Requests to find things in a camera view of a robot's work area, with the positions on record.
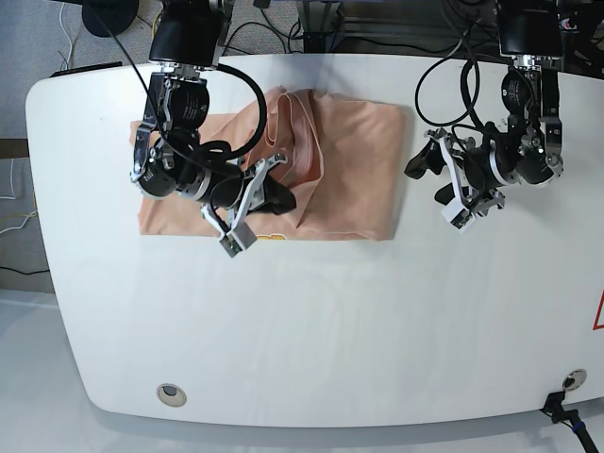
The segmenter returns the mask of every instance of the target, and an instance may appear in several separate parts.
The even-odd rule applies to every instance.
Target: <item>white table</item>
[[[433,61],[225,59],[265,90],[401,105],[405,160],[425,144],[412,96]],[[428,80],[430,116],[462,110],[460,68]],[[478,113],[498,125],[505,72],[482,65]],[[210,112],[252,101],[234,78],[209,80]],[[576,368],[588,379],[568,401],[603,396],[604,329],[593,327],[604,284],[604,83],[561,75],[560,85],[563,178],[509,188],[506,209],[464,235],[433,201],[446,176],[428,175],[403,179],[392,242],[263,242],[230,260],[212,239],[138,234],[128,136],[144,95],[131,69],[38,83],[26,114],[42,233],[90,399],[183,421],[368,427],[539,409]],[[187,404],[163,405],[163,383]]]

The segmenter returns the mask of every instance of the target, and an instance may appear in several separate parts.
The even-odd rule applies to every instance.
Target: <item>metal grommet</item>
[[[585,370],[575,370],[566,377],[562,383],[562,388],[566,392],[572,392],[583,385],[585,383],[585,379],[587,379],[587,372]]]
[[[166,406],[180,408],[187,402],[185,393],[174,384],[161,384],[158,387],[158,398]]]

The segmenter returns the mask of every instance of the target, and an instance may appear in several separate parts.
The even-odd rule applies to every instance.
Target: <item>peach fabric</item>
[[[297,208],[281,216],[250,214],[252,230],[298,240],[392,239],[405,125],[401,109],[312,90],[275,88],[265,95],[268,125],[244,165],[285,154],[288,163],[271,176],[290,188]],[[200,133],[203,142],[225,140],[236,149],[257,123],[253,103],[236,114],[210,115]],[[176,193],[145,198],[139,225],[142,234],[217,235],[199,203]]]

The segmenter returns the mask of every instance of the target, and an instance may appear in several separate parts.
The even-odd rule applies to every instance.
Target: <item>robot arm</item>
[[[137,129],[132,182],[145,196],[162,199],[173,192],[201,203],[201,214],[215,227],[220,244],[234,257],[256,236],[245,223],[253,212],[280,215],[296,207],[294,195],[268,173],[285,163],[283,156],[261,159],[240,168],[240,159],[260,141],[267,108],[258,85],[246,74],[218,63],[230,24],[232,0],[170,0],[163,3],[161,23],[150,59],[161,63],[151,75],[143,122]],[[215,70],[244,81],[260,109],[256,133],[232,150],[227,142],[203,143],[198,132],[210,106],[205,71]],[[154,132],[159,137],[152,141]],[[223,220],[216,208],[226,210]]]
[[[501,87],[510,113],[508,130],[497,130],[493,122],[483,124],[471,108],[467,76],[472,62],[468,61],[461,71],[461,93],[474,126],[454,125],[450,133],[429,131],[430,142],[405,171],[419,179],[426,170],[439,175],[447,166],[452,182],[435,199],[445,205],[446,221],[460,231],[486,216],[490,208],[505,207],[500,188],[521,180],[546,184],[563,171],[558,73],[540,64],[562,57],[557,3],[498,0],[496,6],[501,54],[513,58]],[[481,133],[481,143],[461,140],[456,133],[460,128]]]

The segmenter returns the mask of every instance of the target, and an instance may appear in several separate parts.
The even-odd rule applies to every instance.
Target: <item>yellow label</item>
[[[258,239],[261,241],[287,241],[287,238],[282,234],[271,234],[270,236],[260,235]]]

